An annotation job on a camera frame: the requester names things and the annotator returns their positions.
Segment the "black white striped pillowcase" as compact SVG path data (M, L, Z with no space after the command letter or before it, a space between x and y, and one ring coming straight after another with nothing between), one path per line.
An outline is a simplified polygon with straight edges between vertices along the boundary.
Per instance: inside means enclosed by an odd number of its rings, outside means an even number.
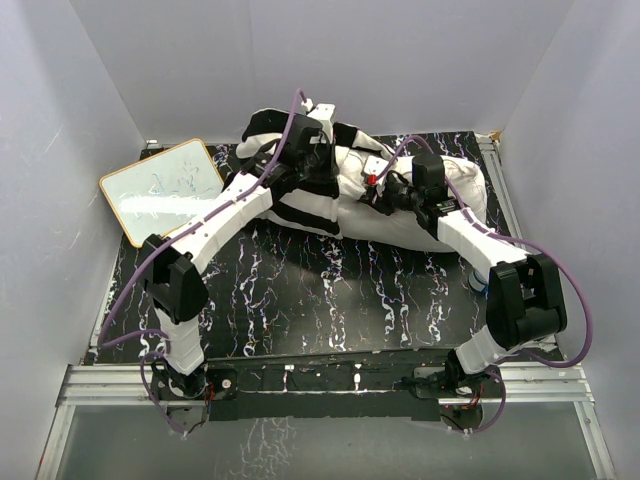
M277 153L288 117L278 109L256 111L236 147L241 170L256 177L277 159L263 183L271 190L273 206L260 217L283 227L340 238L339 214L366 193L366 161L386 163L391 150L341 122L332 125L333 135L327 137L318 120L297 114L283 151Z

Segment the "white pillow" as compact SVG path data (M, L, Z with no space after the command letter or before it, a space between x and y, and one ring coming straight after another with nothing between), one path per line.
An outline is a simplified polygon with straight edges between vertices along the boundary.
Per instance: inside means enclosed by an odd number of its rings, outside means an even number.
M347 147L338 147L336 155L337 224L344 238L450 252L437 237L440 217L462 205L475 219L487 218L484 173L464 157L422 152L392 160L390 153Z

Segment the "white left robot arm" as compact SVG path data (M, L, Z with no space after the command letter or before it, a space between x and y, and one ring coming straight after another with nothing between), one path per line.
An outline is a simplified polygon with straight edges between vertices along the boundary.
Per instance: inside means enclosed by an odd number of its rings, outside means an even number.
M238 172L231 174L213 206L162 239L147 238L153 261L143 286L153 301L168 343L166 361L174 372L171 385L194 399L207 376L199 333L199 315L209 299L202 279L209 262L242 228L267 218L289 228L337 237L339 187L330 104L284 120L275 131L275 112L252 120L236 149Z

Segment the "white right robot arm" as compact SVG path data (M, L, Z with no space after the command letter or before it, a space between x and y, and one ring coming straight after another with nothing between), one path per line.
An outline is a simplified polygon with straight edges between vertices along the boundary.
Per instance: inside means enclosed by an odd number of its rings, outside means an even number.
M534 255L498 239L462 201L441 156L415 156L408 177L373 158L365 162L362 175L371 206L387 215L414 213L418 225L462 256L486 285L484 327L448 354L443 372L431 375L431 382L469 396L490 366L566 328L556 264L543 253Z

